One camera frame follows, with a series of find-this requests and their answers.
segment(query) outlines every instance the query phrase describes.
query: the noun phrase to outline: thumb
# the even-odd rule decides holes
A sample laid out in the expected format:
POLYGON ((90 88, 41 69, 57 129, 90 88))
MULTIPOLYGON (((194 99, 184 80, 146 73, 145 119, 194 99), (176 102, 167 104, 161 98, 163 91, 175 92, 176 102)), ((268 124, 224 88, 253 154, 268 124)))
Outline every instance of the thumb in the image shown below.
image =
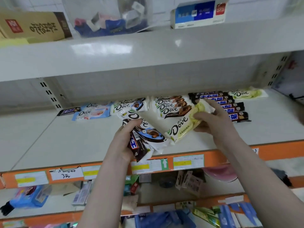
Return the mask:
POLYGON ((125 125, 122 131, 130 133, 135 126, 140 126, 141 122, 142 122, 141 119, 131 120, 125 125))
POLYGON ((205 122, 211 122, 211 120, 213 120, 213 117, 215 117, 215 116, 212 115, 212 114, 209 114, 207 112, 198 112, 198 113, 195 113, 193 115, 193 117, 197 120, 201 120, 201 121, 205 121, 205 122))

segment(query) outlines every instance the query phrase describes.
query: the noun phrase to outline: forearm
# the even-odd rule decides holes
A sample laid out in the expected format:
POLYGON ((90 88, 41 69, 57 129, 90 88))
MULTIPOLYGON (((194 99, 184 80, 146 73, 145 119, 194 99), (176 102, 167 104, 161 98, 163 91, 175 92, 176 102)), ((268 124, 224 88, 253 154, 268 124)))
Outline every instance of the forearm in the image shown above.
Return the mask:
POLYGON ((80 228, 118 227, 128 162, 105 160, 82 214, 80 228))
POLYGON ((227 144, 222 152, 264 227, 302 227, 304 204, 243 140, 227 144))

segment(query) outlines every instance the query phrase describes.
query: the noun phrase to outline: red sticker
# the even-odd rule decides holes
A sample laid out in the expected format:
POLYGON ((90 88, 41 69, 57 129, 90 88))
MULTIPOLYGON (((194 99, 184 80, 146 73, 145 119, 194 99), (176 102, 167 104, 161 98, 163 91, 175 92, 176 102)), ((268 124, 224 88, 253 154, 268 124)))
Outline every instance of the red sticker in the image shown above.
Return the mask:
POLYGON ((23 33, 23 30, 15 19, 5 19, 5 21, 9 25, 13 33, 23 33))
POLYGON ((226 3, 221 3, 216 6, 215 15, 222 15, 225 13, 226 3))

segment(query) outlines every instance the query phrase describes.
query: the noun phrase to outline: green arrow label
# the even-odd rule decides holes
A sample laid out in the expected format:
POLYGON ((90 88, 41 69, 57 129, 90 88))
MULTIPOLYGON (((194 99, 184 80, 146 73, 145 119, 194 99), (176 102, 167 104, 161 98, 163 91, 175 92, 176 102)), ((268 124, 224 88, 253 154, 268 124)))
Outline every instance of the green arrow label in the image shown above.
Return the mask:
POLYGON ((161 159, 162 170, 169 170, 168 160, 166 158, 161 159))

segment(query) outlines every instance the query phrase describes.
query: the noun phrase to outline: transparent plastic bin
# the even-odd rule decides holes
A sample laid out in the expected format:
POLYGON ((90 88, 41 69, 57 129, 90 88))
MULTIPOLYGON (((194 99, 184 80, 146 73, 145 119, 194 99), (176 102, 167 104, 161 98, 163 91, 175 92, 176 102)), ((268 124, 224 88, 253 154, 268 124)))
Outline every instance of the transparent plastic bin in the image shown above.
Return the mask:
POLYGON ((62 0, 82 37, 136 33, 152 22, 152 0, 62 0))

